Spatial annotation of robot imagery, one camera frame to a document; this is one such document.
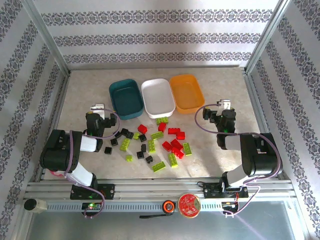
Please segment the red round tin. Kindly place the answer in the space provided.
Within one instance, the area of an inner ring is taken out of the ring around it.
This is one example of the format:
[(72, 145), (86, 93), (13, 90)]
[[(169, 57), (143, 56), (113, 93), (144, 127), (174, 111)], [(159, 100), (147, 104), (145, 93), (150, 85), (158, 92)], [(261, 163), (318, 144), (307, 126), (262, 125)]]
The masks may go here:
[(201, 211), (201, 202), (196, 195), (186, 193), (178, 199), (177, 208), (183, 217), (192, 219), (199, 215)]

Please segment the teal plastic container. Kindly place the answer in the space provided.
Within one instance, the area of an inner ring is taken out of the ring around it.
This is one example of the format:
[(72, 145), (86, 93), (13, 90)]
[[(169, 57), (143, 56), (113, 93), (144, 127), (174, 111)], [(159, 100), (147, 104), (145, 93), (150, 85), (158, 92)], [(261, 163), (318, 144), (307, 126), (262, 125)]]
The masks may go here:
[(113, 109), (123, 121), (137, 118), (144, 111), (144, 102), (138, 84), (133, 79), (116, 81), (109, 86)]

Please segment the orange black tape measure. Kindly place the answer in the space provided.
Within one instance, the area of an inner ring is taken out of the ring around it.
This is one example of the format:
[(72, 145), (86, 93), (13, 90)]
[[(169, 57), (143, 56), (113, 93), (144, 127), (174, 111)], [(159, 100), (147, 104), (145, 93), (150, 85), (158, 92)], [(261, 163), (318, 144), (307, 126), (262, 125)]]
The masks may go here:
[(162, 203), (161, 207), (163, 213), (162, 214), (154, 214), (154, 215), (140, 215), (140, 219), (152, 219), (156, 217), (169, 217), (174, 214), (176, 209), (176, 204), (171, 200), (166, 200)]

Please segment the aluminium mounting rail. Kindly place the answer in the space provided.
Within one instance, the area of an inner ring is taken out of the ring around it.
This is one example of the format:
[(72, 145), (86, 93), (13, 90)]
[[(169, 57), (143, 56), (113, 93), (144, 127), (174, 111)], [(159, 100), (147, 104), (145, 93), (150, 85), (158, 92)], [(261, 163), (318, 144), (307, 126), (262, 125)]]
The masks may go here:
[[(161, 201), (176, 200), (181, 195), (191, 193), (204, 198), (203, 189), (197, 183), (217, 183), (218, 178), (128, 178), (100, 179), (101, 184), (114, 184), (114, 201)], [(271, 178), (256, 182), (260, 186), (257, 198), (295, 197), (293, 184), (290, 180)], [(66, 180), (42, 180), (27, 184), (24, 199), (37, 198), (49, 201), (69, 201), (72, 184)]]

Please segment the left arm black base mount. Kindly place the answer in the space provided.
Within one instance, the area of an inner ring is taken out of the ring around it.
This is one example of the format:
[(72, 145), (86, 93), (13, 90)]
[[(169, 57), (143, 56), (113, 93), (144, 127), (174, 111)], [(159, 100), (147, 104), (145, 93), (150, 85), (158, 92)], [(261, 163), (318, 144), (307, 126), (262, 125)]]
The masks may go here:
[[(114, 184), (106, 184), (106, 183), (99, 183), (97, 185), (97, 191), (100, 192), (105, 200), (113, 200), (115, 194), (115, 185)], [(96, 193), (95, 191), (72, 185), (71, 192), (70, 192), (70, 199), (71, 200), (102, 200), (100, 194)]]

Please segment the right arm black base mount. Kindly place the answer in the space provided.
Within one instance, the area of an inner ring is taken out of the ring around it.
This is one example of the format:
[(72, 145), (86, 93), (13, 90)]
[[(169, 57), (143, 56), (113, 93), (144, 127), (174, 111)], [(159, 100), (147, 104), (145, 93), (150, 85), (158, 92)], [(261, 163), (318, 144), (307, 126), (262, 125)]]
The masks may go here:
[(218, 183), (206, 184), (203, 189), (205, 199), (248, 198), (247, 187), (222, 188)]

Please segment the orange plastic container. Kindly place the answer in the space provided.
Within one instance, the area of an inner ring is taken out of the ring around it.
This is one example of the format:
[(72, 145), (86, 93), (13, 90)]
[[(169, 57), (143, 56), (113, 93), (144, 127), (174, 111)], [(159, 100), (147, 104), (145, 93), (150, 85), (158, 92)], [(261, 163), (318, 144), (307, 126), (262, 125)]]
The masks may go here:
[(169, 80), (176, 109), (180, 114), (195, 113), (205, 104), (205, 98), (196, 77), (192, 74), (173, 76)]

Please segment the controller board with green light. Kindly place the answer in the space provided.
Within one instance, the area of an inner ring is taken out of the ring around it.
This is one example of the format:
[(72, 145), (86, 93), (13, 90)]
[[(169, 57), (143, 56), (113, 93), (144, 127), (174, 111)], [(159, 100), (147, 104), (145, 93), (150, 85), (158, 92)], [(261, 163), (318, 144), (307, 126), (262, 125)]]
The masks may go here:
[(98, 211), (101, 209), (101, 203), (99, 202), (84, 202), (81, 206), (81, 209), (89, 211)]

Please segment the grey webcam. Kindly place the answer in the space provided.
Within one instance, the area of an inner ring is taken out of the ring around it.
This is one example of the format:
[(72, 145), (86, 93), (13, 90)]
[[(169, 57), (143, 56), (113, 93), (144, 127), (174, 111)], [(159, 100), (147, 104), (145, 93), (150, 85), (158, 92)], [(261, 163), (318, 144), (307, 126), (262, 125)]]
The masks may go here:
[(29, 198), (23, 205), (26, 211), (32, 213), (42, 213), (48, 209), (47, 202), (38, 198)]

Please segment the aluminium side rail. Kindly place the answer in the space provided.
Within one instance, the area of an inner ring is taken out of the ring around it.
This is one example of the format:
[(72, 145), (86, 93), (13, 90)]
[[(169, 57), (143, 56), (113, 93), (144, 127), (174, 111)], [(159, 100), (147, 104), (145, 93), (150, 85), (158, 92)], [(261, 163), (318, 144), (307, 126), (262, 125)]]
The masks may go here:
[(47, 135), (45, 137), (44, 143), (43, 143), (43, 148), (46, 145), (51, 132), (57, 127), (59, 119), (60, 119), (60, 114), (61, 114), (61, 109), (62, 109), (62, 105), (63, 105), (63, 101), (65, 98), (65, 94), (66, 94), (66, 89), (68, 87), (68, 83), (70, 80), (70, 76), (66, 76), (63, 81), (61, 82), (59, 88), (58, 88), (58, 92), (56, 94), (56, 98), (55, 98), (55, 102), (54, 105), (52, 107), (52, 111), (51, 111), (51, 115), (50, 115), (50, 119), (49, 119), (49, 126), (48, 126), (48, 131), (47, 131)]
[(252, 109), (254, 112), (254, 116), (257, 122), (258, 130), (257, 133), (272, 133), (273, 138), (275, 140), (277, 149), (279, 151), (279, 154), (281, 156), (282, 160), (282, 173), (278, 175), (279, 180), (288, 180), (291, 181), (291, 178), (288, 176), (286, 172), (286, 168), (288, 165), (287, 161), (287, 153), (284, 149), (284, 145), (281, 140), (278, 139), (279, 134), (276, 131), (271, 130), (271, 128), (268, 126), (268, 121), (266, 120), (265, 112), (263, 109), (263, 106), (261, 105), (261, 101), (259, 99), (259, 96), (256, 92), (256, 89), (254, 87), (253, 80), (250, 75), (247, 75), (246, 73), (243, 74), (244, 82), (246, 85), (246, 89), (248, 92), (248, 96), (252, 105)]

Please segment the aluminium frame post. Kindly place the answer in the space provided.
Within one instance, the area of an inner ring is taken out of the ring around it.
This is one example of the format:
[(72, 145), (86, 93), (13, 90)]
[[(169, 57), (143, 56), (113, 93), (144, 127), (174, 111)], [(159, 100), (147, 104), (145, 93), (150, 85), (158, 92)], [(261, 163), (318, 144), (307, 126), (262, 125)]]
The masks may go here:
[(252, 72), (254, 66), (256, 65), (259, 57), (263, 53), (267, 43), (270, 41), (270, 38), (274, 34), (277, 25), (279, 24), (281, 18), (283, 17), (284, 13), (286, 12), (289, 4), (292, 0), (278, 0), (278, 3), (275, 6), (275, 9), (270, 16), (270, 19), (265, 26), (260, 39), (258, 40), (257, 45), (255, 46), (252, 55), (250, 56), (246, 66), (243, 69), (243, 73), (248, 75)]
[(65, 77), (70, 69), (33, 0), (20, 0)]

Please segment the white plastic container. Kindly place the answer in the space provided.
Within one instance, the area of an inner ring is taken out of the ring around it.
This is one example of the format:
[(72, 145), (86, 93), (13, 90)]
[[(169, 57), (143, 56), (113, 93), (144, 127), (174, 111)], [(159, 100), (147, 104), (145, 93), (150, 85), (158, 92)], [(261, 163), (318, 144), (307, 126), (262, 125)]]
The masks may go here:
[(164, 78), (144, 81), (141, 93), (145, 111), (151, 119), (170, 117), (176, 109), (170, 84)]

